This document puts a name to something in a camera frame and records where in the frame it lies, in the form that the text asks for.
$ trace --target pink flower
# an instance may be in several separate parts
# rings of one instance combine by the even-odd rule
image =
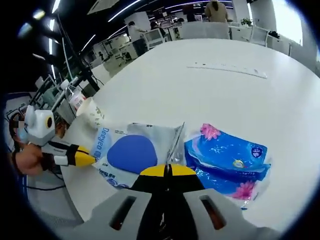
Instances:
[[[230,197],[241,200],[249,200],[254,187],[255,183],[252,181],[240,183],[240,187],[237,187],[235,193],[231,194]]]
[[[221,132],[216,129],[214,126],[204,123],[200,129],[200,132],[207,140],[211,140],[212,138],[217,139]]]

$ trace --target label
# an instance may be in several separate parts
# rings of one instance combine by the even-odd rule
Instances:
[[[262,155],[262,153],[263,153],[262,149],[258,146],[255,146],[251,149],[251,154],[255,158],[259,158]]]
[[[75,107],[76,110],[81,106],[81,104],[86,100],[86,97],[81,93],[78,92],[72,96],[69,103]]]
[[[106,156],[108,150],[111,148],[112,140],[108,132],[109,132],[108,128],[102,127],[99,129],[97,133],[97,137],[94,141],[93,148],[91,150],[92,155],[97,160]]]

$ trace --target white cup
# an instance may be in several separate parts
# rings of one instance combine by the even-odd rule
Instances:
[[[103,126],[105,114],[96,105],[92,97],[87,98],[76,111],[76,116],[83,115],[85,121],[94,129]]]

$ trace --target gray gripper housing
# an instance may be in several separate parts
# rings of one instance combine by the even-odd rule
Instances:
[[[64,240],[136,240],[151,193],[122,189],[98,205],[90,220],[75,227],[64,229],[59,236]],[[267,227],[258,228],[243,218],[242,210],[214,189],[184,193],[192,212],[199,240],[276,240],[279,234]],[[111,223],[123,204],[133,200],[133,205],[119,230]],[[224,227],[216,230],[202,202],[207,200],[215,213],[223,220]]]

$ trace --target logo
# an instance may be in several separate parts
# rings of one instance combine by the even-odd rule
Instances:
[[[102,131],[100,132],[100,136],[97,138],[97,143],[95,146],[96,150],[94,151],[94,154],[93,154],[93,156],[96,159],[100,159],[101,154],[102,154],[101,151],[103,149],[105,141],[110,141],[109,138],[106,139],[108,132],[109,132],[108,128],[103,128]]]
[[[114,187],[118,184],[117,181],[113,180],[112,178],[109,178],[106,181]]]
[[[245,167],[244,163],[241,160],[235,160],[233,162],[233,166],[239,169],[243,169]]]
[[[251,149],[251,154],[255,158],[259,158],[262,155],[262,149],[258,146],[255,146]]]

